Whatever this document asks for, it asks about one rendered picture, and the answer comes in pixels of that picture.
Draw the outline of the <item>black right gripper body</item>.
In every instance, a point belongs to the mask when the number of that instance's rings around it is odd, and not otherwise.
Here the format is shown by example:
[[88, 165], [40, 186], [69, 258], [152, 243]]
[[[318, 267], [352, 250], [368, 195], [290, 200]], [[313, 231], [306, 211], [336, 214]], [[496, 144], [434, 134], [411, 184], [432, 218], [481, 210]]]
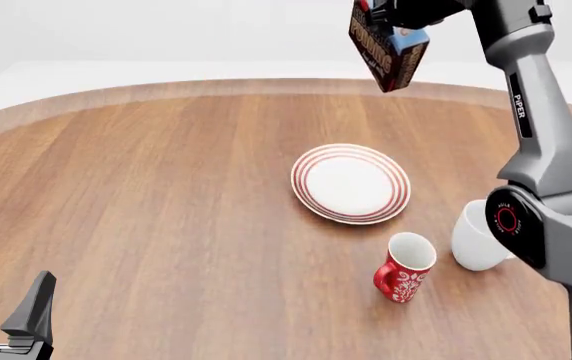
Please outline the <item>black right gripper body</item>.
[[467, 10], [468, 0], [391, 0], [389, 19], [393, 26], [423, 29]]

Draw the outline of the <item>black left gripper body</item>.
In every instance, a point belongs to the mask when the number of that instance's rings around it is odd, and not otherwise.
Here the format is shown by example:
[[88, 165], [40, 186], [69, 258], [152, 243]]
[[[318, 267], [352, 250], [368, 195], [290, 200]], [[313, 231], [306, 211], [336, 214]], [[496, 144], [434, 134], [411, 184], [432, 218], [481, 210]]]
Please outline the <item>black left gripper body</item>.
[[10, 335], [7, 344], [0, 344], [0, 360], [50, 360], [53, 336]]

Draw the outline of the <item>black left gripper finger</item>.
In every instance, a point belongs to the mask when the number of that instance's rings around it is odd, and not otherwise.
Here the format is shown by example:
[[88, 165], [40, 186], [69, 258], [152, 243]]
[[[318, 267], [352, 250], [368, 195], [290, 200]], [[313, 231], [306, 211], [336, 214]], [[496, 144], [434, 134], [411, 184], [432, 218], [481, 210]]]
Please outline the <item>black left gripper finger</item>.
[[51, 272], [39, 273], [20, 305], [0, 326], [9, 339], [53, 341], [51, 314], [56, 281]]

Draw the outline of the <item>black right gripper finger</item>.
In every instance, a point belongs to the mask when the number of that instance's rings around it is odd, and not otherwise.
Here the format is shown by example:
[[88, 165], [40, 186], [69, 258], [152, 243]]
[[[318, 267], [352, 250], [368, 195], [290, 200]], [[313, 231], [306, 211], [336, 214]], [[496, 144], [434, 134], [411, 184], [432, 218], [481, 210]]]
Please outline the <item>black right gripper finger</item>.
[[369, 8], [370, 20], [373, 25], [397, 25], [397, 0], [372, 0]]

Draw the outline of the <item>brown chocolate pudding box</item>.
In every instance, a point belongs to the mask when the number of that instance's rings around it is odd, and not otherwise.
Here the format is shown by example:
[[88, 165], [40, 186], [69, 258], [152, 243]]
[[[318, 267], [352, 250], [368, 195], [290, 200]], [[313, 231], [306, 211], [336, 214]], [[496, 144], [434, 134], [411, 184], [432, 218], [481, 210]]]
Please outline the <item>brown chocolate pudding box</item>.
[[409, 86], [429, 44], [422, 29], [375, 20], [385, 0], [354, 0], [348, 34], [382, 92]]

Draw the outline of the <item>white plate with red rings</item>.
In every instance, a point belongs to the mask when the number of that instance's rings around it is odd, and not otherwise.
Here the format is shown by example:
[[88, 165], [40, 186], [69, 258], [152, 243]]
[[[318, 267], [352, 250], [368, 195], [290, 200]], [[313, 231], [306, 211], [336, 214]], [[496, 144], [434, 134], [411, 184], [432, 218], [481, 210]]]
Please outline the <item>white plate with red rings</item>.
[[388, 155], [350, 143], [310, 149], [293, 164], [292, 190], [323, 218], [367, 225], [399, 215], [411, 198], [407, 173]]

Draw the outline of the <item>plain white mug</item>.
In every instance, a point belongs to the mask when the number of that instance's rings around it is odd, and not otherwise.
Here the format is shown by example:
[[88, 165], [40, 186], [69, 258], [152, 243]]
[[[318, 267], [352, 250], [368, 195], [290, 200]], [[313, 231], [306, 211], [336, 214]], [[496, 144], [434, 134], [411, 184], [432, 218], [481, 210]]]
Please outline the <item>plain white mug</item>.
[[457, 263], [474, 272], [492, 269], [516, 256], [492, 235], [485, 218], [486, 200], [464, 206], [452, 231], [451, 251]]

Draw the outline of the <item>red mug with white pattern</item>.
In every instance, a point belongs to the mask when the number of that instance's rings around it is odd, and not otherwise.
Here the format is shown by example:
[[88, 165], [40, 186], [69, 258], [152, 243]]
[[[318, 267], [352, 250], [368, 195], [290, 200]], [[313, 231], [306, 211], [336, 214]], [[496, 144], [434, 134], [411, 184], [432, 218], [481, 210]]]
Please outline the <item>red mug with white pattern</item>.
[[388, 242], [387, 258], [373, 284], [392, 302], [409, 302], [437, 261], [434, 246], [416, 233], [397, 233]]

